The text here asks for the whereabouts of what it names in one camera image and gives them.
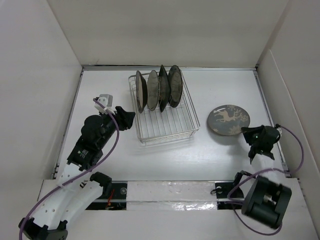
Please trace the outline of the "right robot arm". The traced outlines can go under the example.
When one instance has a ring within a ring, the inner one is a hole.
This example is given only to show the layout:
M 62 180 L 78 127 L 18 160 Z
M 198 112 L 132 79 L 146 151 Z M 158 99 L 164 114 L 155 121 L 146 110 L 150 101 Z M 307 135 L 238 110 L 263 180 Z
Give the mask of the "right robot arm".
M 245 141 L 250 145 L 250 161 L 257 155 L 274 159 L 271 150 L 280 140 L 280 132 L 272 126 L 242 127 Z M 283 220 L 292 195 L 290 188 L 257 175 L 247 193 L 241 213 L 272 229 L 277 229 Z

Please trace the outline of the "grey plate with deer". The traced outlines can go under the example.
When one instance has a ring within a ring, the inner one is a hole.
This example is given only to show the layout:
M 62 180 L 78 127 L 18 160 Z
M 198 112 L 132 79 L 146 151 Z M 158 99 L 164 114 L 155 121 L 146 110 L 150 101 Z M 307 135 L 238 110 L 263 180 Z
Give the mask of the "grey plate with deer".
M 213 109 L 207 117 L 208 127 L 221 136 L 239 135 L 242 127 L 249 127 L 251 123 L 249 113 L 242 107 L 227 104 Z

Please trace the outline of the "beige plate with brown rim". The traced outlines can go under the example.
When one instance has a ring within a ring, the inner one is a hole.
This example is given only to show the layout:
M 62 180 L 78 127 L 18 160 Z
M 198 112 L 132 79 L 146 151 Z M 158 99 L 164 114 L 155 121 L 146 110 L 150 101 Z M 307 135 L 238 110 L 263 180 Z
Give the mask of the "beige plate with brown rim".
M 136 71 L 135 85 L 136 85 L 136 102 L 137 102 L 138 112 L 141 114 L 147 105 L 148 90 L 147 90 L 147 82 L 139 70 Z

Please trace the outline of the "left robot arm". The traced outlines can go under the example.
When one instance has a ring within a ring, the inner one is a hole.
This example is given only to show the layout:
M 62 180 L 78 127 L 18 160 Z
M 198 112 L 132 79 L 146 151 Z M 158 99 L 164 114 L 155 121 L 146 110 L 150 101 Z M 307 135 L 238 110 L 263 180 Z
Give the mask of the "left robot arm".
M 129 130 L 135 113 L 116 106 L 115 111 L 101 106 L 98 115 L 88 116 L 81 135 L 57 179 L 57 186 L 41 198 L 18 227 L 18 238 L 30 240 L 65 240 L 68 230 L 97 198 L 107 198 L 112 178 L 95 171 L 109 156 L 103 148 L 113 134 Z

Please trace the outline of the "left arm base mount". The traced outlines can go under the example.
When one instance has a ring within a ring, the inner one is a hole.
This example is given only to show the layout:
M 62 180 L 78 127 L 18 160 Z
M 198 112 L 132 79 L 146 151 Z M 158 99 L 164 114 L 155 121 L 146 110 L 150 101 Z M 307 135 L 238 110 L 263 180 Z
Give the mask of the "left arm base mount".
M 111 177 L 101 172 L 94 173 L 90 180 L 98 182 L 103 190 L 102 195 L 94 200 L 86 210 L 120 211 L 127 209 L 127 181 L 113 181 Z

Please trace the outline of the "black square floral plate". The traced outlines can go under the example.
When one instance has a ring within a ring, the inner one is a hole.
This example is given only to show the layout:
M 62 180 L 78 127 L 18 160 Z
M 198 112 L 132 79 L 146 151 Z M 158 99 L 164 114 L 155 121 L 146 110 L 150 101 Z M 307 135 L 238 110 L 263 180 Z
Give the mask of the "black square floral plate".
M 168 102 L 171 95 L 171 86 L 168 79 L 168 74 L 163 65 L 160 66 L 160 71 L 158 74 L 159 79 L 159 108 L 160 112 L 162 113 Z

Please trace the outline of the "cream plate with tree drawing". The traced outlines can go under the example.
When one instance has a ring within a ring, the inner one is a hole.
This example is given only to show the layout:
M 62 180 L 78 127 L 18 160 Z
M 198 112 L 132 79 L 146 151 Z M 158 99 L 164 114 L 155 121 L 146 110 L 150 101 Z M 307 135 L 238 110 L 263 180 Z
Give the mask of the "cream plate with tree drawing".
M 154 111 L 159 100 L 160 83 L 158 74 L 152 70 L 147 80 L 147 105 L 150 111 Z

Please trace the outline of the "black rimmed checkered plate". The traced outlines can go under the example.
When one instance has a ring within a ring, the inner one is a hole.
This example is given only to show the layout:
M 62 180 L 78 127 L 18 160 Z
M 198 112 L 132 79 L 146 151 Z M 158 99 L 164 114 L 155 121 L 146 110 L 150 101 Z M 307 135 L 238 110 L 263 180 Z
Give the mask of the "black rimmed checkered plate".
M 183 93 L 183 79 L 181 70 L 177 65 L 173 65 L 168 74 L 168 81 L 171 88 L 169 104 L 172 108 L 176 108 L 181 100 Z

